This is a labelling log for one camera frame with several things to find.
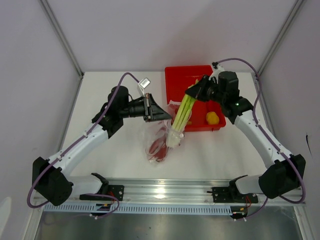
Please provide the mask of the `clear zip top bag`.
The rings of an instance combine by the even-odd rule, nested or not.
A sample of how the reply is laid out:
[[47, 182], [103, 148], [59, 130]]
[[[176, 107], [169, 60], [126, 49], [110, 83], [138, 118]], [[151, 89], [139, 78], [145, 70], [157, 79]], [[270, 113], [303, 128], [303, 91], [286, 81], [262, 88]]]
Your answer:
[[163, 162], [168, 154], [184, 141], [185, 132], [191, 123], [192, 111], [188, 112], [188, 116], [183, 114], [184, 123], [174, 128], [173, 124], [180, 105], [180, 102], [171, 100], [164, 110], [171, 115], [172, 119], [152, 122], [142, 130], [142, 149], [149, 162], [153, 164]]

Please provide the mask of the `green white celery toy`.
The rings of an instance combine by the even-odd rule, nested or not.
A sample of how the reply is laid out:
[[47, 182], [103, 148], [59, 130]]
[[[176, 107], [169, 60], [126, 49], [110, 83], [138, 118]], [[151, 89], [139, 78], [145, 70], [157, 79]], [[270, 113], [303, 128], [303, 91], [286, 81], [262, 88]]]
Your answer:
[[196, 102], [194, 97], [187, 94], [183, 96], [180, 106], [175, 115], [174, 121], [166, 137], [166, 146], [176, 148], [183, 138], [183, 132], [191, 117], [192, 108]]

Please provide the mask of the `red lobster toy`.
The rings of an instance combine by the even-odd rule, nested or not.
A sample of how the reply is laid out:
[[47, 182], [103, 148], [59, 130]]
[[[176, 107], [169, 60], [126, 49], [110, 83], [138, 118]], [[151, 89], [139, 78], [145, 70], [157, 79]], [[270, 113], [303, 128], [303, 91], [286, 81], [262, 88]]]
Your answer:
[[180, 102], [170, 101], [165, 107], [167, 113], [172, 116], [171, 120], [153, 122], [144, 131], [144, 152], [146, 159], [151, 163], [163, 162], [171, 148], [167, 147], [166, 140], [171, 124], [176, 117]]

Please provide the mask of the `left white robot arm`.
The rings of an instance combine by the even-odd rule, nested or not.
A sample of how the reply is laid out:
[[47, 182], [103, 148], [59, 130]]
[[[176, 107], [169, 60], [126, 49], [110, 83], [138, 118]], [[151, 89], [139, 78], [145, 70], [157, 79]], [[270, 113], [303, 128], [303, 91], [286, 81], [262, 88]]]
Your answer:
[[32, 165], [32, 185], [48, 203], [60, 206], [70, 197], [81, 200], [105, 200], [109, 181], [98, 173], [71, 177], [73, 169], [96, 147], [109, 140], [123, 125], [125, 118], [142, 117], [147, 123], [170, 120], [150, 93], [129, 99], [129, 90], [115, 86], [108, 101], [92, 118], [88, 129], [70, 146], [48, 159], [38, 157]]

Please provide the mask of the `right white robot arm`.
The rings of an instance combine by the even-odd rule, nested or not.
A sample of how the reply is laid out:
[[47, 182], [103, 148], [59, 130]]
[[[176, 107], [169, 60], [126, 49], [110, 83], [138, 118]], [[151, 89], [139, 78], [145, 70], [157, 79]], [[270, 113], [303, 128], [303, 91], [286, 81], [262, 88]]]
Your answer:
[[223, 115], [247, 137], [264, 162], [266, 171], [263, 174], [234, 179], [235, 185], [228, 189], [232, 201], [239, 202], [246, 194], [263, 194], [269, 199], [283, 199], [284, 194], [297, 188], [302, 189], [300, 201], [304, 200], [305, 159], [300, 154], [293, 155], [260, 124], [254, 106], [240, 96], [239, 80], [235, 72], [204, 75], [185, 93], [201, 102], [218, 103]]

